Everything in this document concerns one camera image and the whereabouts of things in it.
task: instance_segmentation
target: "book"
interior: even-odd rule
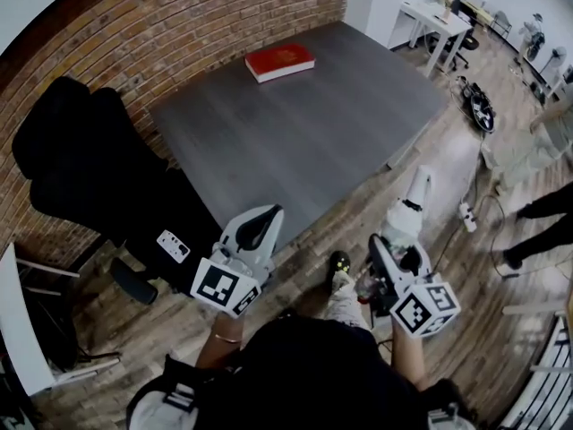
[[[265,49],[244,57],[244,63],[259,83],[311,69],[314,61],[308,49],[296,44]]]

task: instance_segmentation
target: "wooden floor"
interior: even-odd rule
[[[514,53],[498,39],[489,39],[483,33],[478,37],[480,48],[467,53],[471,68],[460,73],[478,82],[492,99],[498,130],[489,144],[502,148],[510,141],[512,130],[528,126],[539,106],[521,76],[509,68]],[[423,65],[427,59],[423,47],[404,48],[398,54],[415,65]],[[322,282],[331,251],[346,249],[356,272],[362,269],[368,236],[378,228],[386,209],[403,193],[415,168],[422,163],[436,173],[423,243],[437,261],[448,237],[458,227],[459,200],[469,185],[473,187],[471,180],[481,142],[480,135],[458,109],[458,102],[450,96],[453,75],[449,78],[438,71],[433,73],[432,80],[449,96],[449,106],[403,164],[393,171],[381,170],[278,254],[276,278],[248,314],[249,335],[290,305],[298,304],[309,314],[320,311],[319,298],[308,295],[314,295],[310,290]],[[571,160],[569,156],[563,158],[554,168],[500,198],[508,215],[570,181]],[[545,266],[549,269],[503,281],[492,268],[488,254],[501,215],[496,203],[483,198],[491,192],[489,173],[480,168],[478,174],[477,205],[482,207],[478,230],[469,235],[461,228],[440,264],[463,312],[447,330],[426,342],[426,352],[432,378],[451,377],[480,418],[491,423],[516,397],[551,323],[548,316],[504,317],[501,308],[563,296],[571,266],[567,262],[560,270],[551,267],[568,257],[569,248],[562,247],[526,261],[525,271]],[[467,198],[472,202],[474,196],[475,192],[470,191]],[[553,221],[539,219],[516,224],[510,217],[495,249],[530,237]],[[94,380],[40,394],[35,402],[46,416],[44,428],[124,428],[125,406],[144,383],[160,374],[164,355],[171,353],[192,363],[208,334],[213,312],[197,301],[171,294],[162,282],[158,284],[160,296],[152,306],[131,301],[106,273],[113,253],[113,247],[105,245],[83,270],[92,276],[83,278],[75,289],[74,320],[84,347],[92,353],[120,350],[122,363]],[[388,335],[375,334],[381,339]]]

